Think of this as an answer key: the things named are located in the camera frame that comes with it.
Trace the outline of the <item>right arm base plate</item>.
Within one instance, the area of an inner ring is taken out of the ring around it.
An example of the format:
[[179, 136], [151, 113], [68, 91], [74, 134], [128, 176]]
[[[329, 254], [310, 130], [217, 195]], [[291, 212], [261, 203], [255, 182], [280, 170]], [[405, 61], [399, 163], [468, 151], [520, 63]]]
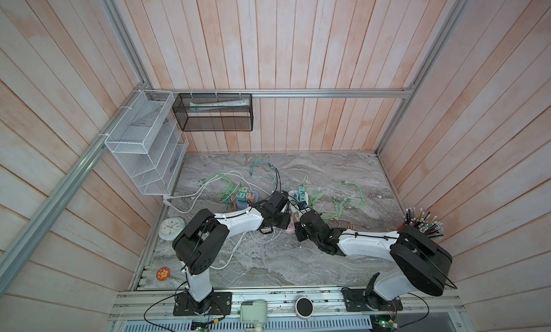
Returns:
[[365, 311], [400, 311], [403, 310], [403, 304], [399, 298], [394, 300], [385, 300], [376, 293], [367, 293], [367, 289], [351, 289], [348, 287], [341, 289], [344, 304], [348, 312]]

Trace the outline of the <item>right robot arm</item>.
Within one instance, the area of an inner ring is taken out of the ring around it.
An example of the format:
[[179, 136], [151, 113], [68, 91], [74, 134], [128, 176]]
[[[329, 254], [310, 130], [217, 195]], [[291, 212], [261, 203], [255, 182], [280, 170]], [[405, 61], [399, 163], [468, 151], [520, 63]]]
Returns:
[[308, 211], [295, 223], [300, 242], [312, 241], [328, 255], [374, 257], [395, 263], [387, 273], [375, 273], [364, 290], [373, 310], [413, 291], [442, 296], [453, 257], [415, 227], [406, 225], [392, 232], [358, 232], [331, 228], [315, 211]]

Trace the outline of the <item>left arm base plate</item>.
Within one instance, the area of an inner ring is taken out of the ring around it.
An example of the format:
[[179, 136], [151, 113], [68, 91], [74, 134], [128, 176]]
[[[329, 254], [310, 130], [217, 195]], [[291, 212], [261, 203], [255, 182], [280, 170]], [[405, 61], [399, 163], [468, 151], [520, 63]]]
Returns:
[[175, 296], [174, 316], [230, 315], [232, 305], [231, 292], [215, 292], [198, 301], [187, 290]]

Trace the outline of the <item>pink power strip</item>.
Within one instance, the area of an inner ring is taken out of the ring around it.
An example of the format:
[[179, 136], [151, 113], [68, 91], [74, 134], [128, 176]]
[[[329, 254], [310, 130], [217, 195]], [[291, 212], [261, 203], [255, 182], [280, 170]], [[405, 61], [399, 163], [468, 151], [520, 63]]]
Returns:
[[296, 230], [295, 223], [297, 223], [299, 219], [300, 219], [300, 216], [298, 213], [295, 213], [291, 216], [288, 227], [285, 229], [286, 234], [292, 235], [295, 233], [295, 230]]

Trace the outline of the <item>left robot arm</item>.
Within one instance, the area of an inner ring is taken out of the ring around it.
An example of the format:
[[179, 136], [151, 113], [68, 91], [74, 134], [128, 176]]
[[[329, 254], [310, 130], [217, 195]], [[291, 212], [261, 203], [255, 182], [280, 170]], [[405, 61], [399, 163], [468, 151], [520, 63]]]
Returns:
[[187, 292], [202, 303], [212, 293], [209, 269], [229, 237], [262, 229], [285, 230], [291, 221], [289, 197], [274, 191], [269, 197], [246, 208], [225, 214], [202, 209], [176, 236], [172, 248], [183, 264]]

